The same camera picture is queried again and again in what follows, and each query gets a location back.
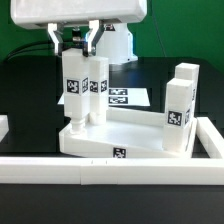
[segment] white foam block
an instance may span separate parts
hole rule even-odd
[[[90,65],[90,112],[106,113],[108,109],[109,63],[104,57],[91,57]]]
[[[82,50],[69,49],[62,53],[65,115],[82,119],[90,111],[89,59]]]
[[[0,142],[9,131],[8,118],[6,115],[0,115]]]
[[[194,110],[195,110],[199,68],[200,68],[199,65],[188,63],[181,63],[177,65],[175,68],[175,78],[193,81],[193,97],[192,97],[192,106],[190,115],[191,119],[194,116]]]
[[[0,157],[0,183],[81,184],[82,159]]]
[[[185,152],[190,134],[193,81],[172,79],[167,83],[163,148]]]
[[[197,135],[210,158],[224,158],[224,139],[207,117],[199,117]]]

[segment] cable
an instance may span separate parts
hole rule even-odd
[[[71,40],[64,40],[65,43],[72,43]],[[40,46],[40,45],[48,45],[48,48],[37,48],[37,49],[29,49],[29,50],[25,50],[27,48],[30,47],[36,47],[36,46]],[[52,50],[54,49],[53,47],[53,42],[50,40],[47,41],[37,41],[37,42],[33,42],[30,44],[25,44],[23,46],[20,46],[16,49],[14,49],[13,51],[11,51],[3,60],[3,63],[7,63],[11,58],[13,58],[14,56],[16,56],[17,54],[22,54],[22,53],[27,53],[27,52],[31,52],[31,51],[42,51],[42,50]]]
[[[152,0],[150,0],[150,6],[151,6],[151,9],[152,9],[152,19],[153,19],[153,23],[154,23],[154,26],[155,26],[155,29],[156,29],[156,34],[157,34],[157,37],[158,37],[158,40],[159,40],[159,44],[160,44],[161,50],[163,52],[163,56],[167,57],[166,50],[165,50],[165,47],[163,45],[163,42],[162,42],[162,39],[161,39],[161,36],[160,36],[159,27],[158,27],[156,15],[155,15],[155,10],[153,8]]]
[[[7,58],[4,59],[3,63],[7,63],[10,59],[12,59],[14,56],[18,55],[18,54],[23,54],[23,53],[27,53],[27,52],[31,52],[31,51],[44,51],[44,50],[50,50],[50,49],[54,49],[52,48],[37,48],[37,49],[30,49],[30,50],[21,50],[18,52],[14,52],[14,53],[10,53],[10,56],[7,56]]]

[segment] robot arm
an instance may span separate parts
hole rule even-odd
[[[12,0],[14,23],[26,29],[47,28],[55,43],[55,54],[61,53],[63,27],[89,25],[83,55],[95,55],[95,45],[105,24],[134,23],[144,19],[146,0]]]

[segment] black table surface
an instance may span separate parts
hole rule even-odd
[[[224,76],[196,58],[140,58],[110,73],[110,87],[146,88],[149,107],[164,112],[166,83],[175,66],[200,65],[196,117],[209,117],[224,136]],[[0,114],[10,131],[0,156],[70,157],[58,133],[69,122],[57,102],[63,92],[61,59],[23,56],[0,66]],[[207,157],[196,138],[194,157]],[[0,185],[0,223],[223,223],[223,186]]]

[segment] green wall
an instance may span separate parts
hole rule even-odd
[[[152,2],[154,14],[148,4],[148,15],[145,20],[139,24],[129,25],[135,37],[135,53],[144,57],[163,57],[153,22],[152,15],[155,15],[168,57],[203,58],[224,74],[224,1]],[[9,9],[10,1],[0,0],[0,60],[16,47],[48,39],[45,30],[27,31],[16,27],[10,19]],[[69,34],[70,29],[66,29],[65,36],[68,37]]]

